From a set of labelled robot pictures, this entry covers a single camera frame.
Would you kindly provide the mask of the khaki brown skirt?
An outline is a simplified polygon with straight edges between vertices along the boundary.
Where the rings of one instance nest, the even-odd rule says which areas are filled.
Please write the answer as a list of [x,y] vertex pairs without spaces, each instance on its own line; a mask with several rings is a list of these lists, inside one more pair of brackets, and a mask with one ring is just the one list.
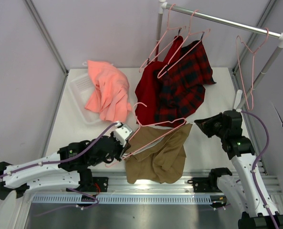
[[[160,139],[160,142],[148,146],[140,153],[125,159],[127,182],[147,179],[158,183],[172,184],[178,181],[184,170],[186,153],[184,143],[190,134],[192,124],[187,124]],[[127,154],[146,145],[168,129],[141,127],[130,140],[131,147]]]

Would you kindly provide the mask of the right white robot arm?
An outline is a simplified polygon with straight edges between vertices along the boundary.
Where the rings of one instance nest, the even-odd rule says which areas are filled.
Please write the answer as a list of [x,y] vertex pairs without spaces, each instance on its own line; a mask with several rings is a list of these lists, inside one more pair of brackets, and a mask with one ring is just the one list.
[[272,201],[258,168],[252,142],[242,134],[242,115],[228,110],[213,117],[195,120],[196,126],[208,137],[216,136],[235,167],[240,185],[226,167],[212,169],[210,186],[220,190],[241,218],[240,229],[283,229],[283,214]]

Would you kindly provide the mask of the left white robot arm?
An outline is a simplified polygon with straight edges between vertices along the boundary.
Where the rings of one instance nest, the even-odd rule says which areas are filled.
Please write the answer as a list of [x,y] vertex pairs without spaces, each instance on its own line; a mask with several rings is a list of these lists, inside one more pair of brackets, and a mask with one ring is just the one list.
[[92,141],[70,143],[50,156],[29,163],[0,162],[0,199],[5,200],[13,190],[18,198],[26,192],[40,190],[89,191],[94,183],[90,167],[120,161],[130,147],[129,138],[128,131],[122,134],[113,131]]

